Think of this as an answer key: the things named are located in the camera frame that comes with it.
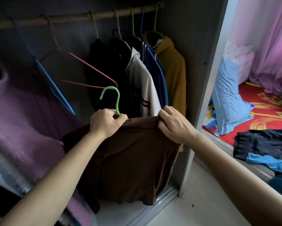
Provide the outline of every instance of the wardrobe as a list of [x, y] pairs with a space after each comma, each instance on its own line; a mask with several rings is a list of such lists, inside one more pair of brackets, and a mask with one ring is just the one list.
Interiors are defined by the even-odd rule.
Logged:
[[[151, 31], [157, 4], [157, 31], [169, 36], [186, 63], [186, 98], [188, 120], [198, 129], [202, 128], [204, 110], [207, 108], [226, 39], [233, 20], [238, 0], [0, 0], [0, 57], [33, 66], [33, 60], [17, 31], [8, 23], [14, 20], [31, 19], [41, 14], [59, 16], [85, 13], [84, 18], [54, 24], [55, 37], [60, 47], [87, 60], [89, 46], [97, 38], [95, 25], [89, 13], [111, 11], [135, 7], [135, 32], [140, 29], [142, 9], [144, 13], [143, 31]], [[131, 33], [131, 12], [119, 16], [120, 29]], [[108, 44], [112, 30], [117, 28], [116, 15], [96, 20], [98, 37]], [[31, 49], [42, 57], [55, 49], [48, 23], [21, 27]], [[69, 79], [86, 83], [85, 65], [68, 55], [52, 54], [43, 62], [52, 78]], [[63, 82], [56, 83], [64, 97], [75, 111], [75, 116], [83, 123], [89, 123], [94, 112], [89, 99], [88, 88]], [[169, 185], [154, 206], [141, 202], [118, 205], [101, 202], [101, 210], [96, 215], [99, 226], [146, 225], [174, 198], [181, 198], [187, 183], [194, 153], [187, 146], [180, 152], [175, 162]]]

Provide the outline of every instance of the purple sweater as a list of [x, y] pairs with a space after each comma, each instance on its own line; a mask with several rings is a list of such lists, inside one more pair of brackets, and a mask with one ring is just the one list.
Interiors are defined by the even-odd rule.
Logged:
[[[64, 156], [61, 137], [82, 125], [51, 92], [45, 96], [30, 73], [11, 69], [0, 62], [0, 149], [37, 181]], [[67, 209], [81, 226], [90, 225], [90, 213], [77, 191]]]

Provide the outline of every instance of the bed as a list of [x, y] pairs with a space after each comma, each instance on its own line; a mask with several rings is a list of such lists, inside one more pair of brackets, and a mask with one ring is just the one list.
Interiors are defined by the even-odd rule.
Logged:
[[239, 85], [239, 94], [244, 101], [255, 106], [250, 111], [252, 120], [236, 126], [232, 132], [226, 135], [219, 136], [212, 104], [207, 109], [203, 129], [213, 133], [230, 145], [234, 144], [234, 137], [238, 132], [245, 132], [250, 129], [282, 129], [282, 99], [280, 97], [264, 93], [263, 88], [251, 83]]

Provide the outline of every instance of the wardrobe door frame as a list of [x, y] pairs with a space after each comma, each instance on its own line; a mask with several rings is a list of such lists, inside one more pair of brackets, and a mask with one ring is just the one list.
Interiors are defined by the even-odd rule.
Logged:
[[[207, 63], [208, 68], [206, 67], [200, 68], [198, 72], [199, 75], [205, 76], [204, 84], [202, 86], [203, 90], [199, 95], [199, 97], [201, 98], [200, 105], [194, 123], [194, 126], [198, 131], [202, 130], [202, 125], [205, 118], [205, 112], [207, 110], [210, 101], [218, 68], [223, 56], [223, 51], [229, 35], [234, 13], [237, 7], [237, 2], [238, 0], [223, 0], [210, 57], [208, 58], [208, 60], [205, 60], [205, 57], [202, 58], [202, 63], [204, 62]], [[192, 151], [192, 149], [188, 148], [187, 146], [184, 146], [184, 152], [180, 152], [180, 154], [184, 154], [184, 157], [181, 157], [181, 159], [180, 157], [178, 157], [178, 160], [180, 161], [176, 163], [179, 164], [183, 163], [185, 165], [182, 171], [183, 174], [181, 175], [182, 179], [181, 179], [180, 191], [179, 191], [179, 197], [182, 197], [184, 194], [185, 186], [191, 169], [194, 152]]]

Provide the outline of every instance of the pink curtain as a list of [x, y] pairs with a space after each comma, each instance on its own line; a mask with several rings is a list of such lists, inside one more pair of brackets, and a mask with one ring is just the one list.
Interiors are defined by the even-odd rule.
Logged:
[[282, 3], [257, 51], [249, 79], [266, 93], [282, 91]]

